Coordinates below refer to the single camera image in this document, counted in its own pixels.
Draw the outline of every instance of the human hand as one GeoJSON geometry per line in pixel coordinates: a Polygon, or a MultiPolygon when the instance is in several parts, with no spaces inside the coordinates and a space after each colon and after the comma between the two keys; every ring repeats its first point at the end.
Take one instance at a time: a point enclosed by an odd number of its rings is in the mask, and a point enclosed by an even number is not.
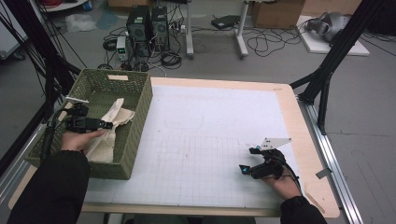
{"type": "Polygon", "coordinates": [[[87,145],[91,139],[99,137],[104,134],[104,130],[91,132],[91,133],[70,133],[66,132],[62,136],[61,150],[82,151],[87,154],[87,145]]]}
{"type": "Polygon", "coordinates": [[[286,167],[283,168],[283,174],[279,179],[275,179],[272,176],[266,176],[262,178],[262,180],[270,185],[284,200],[295,196],[301,196],[299,187],[291,177],[290,171],[286,167]]]}

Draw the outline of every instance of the person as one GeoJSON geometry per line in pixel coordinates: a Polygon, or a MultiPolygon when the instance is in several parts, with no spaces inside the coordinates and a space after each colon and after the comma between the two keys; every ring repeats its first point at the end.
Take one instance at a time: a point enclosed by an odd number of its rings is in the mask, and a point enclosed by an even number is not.
{"type": "Polygon", "coordinates": [[[91,170],[85,149],[91,139],[103,133],[64,133],[61,151],[42,162],[7,223],[76,223],[91,170]]]}
{"type": "MultiPolygon", "coordinates": [[[[85,149],[91,139],[103,133],[64,133],[61,151],[43,161],[11,210],[7,223],[76,223],[90,177],[85,149]]],[[[280,222],[326,223],[319,210],[301,195],[288,172],[285,169],[278,180],[271,176],[262,179],[285,200],[280,207],[280,222]]]]}
{"type": "Polygon", "coordinates": [[[279,179],[262,178],[285,201],[280,205],[282,224],[325,224],[326,219],[300,192],[299,187],[285,167],[279,179]]]}

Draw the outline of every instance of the box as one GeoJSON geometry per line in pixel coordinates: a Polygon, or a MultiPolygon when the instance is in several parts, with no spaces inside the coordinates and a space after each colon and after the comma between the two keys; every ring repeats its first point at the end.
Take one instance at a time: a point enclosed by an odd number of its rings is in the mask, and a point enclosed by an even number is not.
{"type": "Polygon", "coordinates": [[[108,5],[115,9],[131,9],[132,6],[151,6],[152,0],[108,0],[108,5]]]}
{"type": "Polygon", "coordinates": [[[306,0],[302,15],[319,17],[323,12],[341,12],[352,15],[361,0],[306,0]]]}
{"type": "MultiPolygon", "coordinates": [[[[135,112],[132,121],[116,129],[113,162],[90,161],[91,177],[129,179],[152,98],[149,74],[84,69],[79,74],[69,96],[88,100],[89,113],[87,117],[92,119],[101,118],[118,98],[124,98],[123,108],[135,112]]],[[[52,155],[60,150],[63,133],[64,125],[55,132],[51,145],[52,155]]],[[[44,135],[39,138],[25,158],[35,167],[40,165],[39,158],[43,139],[44,135]]]]}
{"type": "Polygon", "coordinates": [[[293,29],[303,10],[305,0],[281,0],[273,4],[255,3],[253,25],[259,28],[293,29]]]}

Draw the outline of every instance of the green basket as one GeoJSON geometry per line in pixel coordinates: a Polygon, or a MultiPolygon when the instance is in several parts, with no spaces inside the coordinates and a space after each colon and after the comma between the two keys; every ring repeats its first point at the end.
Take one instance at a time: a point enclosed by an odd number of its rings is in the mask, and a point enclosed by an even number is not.
{"type": "MultiPolygon", "coordinates": [[[[134,159],[152,99],[149,74],[84,69],[79,74],[69,96],[80,100],[88,100],[88,118],[92,119],[101,118],[118,98],[124,98],[123,108],[135,112],[131,122],[121,125],[116,129],[114,161],[90,161],[92,168],[91,177],[129,179],[134,167],[134,159]]],[[[63,133],[64,127],[60,127],[55,132],[51,145],[51,154],[61,149],[63,133]]],[[[25,158],[35,167],[40,165],[40,152],[43,139],[44,136],[42,135],[25,158]]]]}

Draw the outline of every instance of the black pole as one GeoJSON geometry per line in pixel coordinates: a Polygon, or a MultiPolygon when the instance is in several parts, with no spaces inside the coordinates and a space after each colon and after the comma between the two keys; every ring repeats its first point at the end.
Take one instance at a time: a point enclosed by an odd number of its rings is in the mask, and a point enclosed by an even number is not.
{"type": "Polygon", "coordinates": [[[334,45],[320,67],[313,74],[290,84],[293,89],[296,89],[308,83],[304,92],[299,94],[299,99],[307,105],[312,105],[315,98],[321,92],[318,126],[322,134],[326,134],[324,126],[332,74],[340,65],[341,61],[343,61],[347,56],[350,49],[352,49],[356,41],[358,41],[359,37],[364,32],[366,26],[372,20],[373,16],[385,2],[386,0],[362,0],[346,25],[346,28],[339,34],[339,36],[337,36],[334,45]]]}
{"type": "MultiPolygon", "coordinates": [[[[70,73],[78,75],[80,69],[68,63],[66,59],[61,57],[57,49],[53,45],[50,37],[39,21],[31,2],[28,0],[4,0],[9,11],[13,14],[18,24],[29,37],[30,41],[35,46],[35,50],[40,57],[45,61],[45,79],[46,79],[46,102],[36,112],[32,120],[28,123],[11,148],[6,152],[5,156],[0,160],[0,176],[8,168],[8,166],[15,159],[15,156],[21,151],[26,141],[29,139],[33,130],[41,122],[46,122],[53,113],[53,106],[60,95],[66,95],[70,92],[75,80],[70,73]]],[[[30,51],[23,41],[19,39],[13,27],[8,26],[7,21],[0,20],[11,34],[19,41],[23,48],[26,48],[35,69],[37,67],[35,59],[30,55],[30,51]]]]}

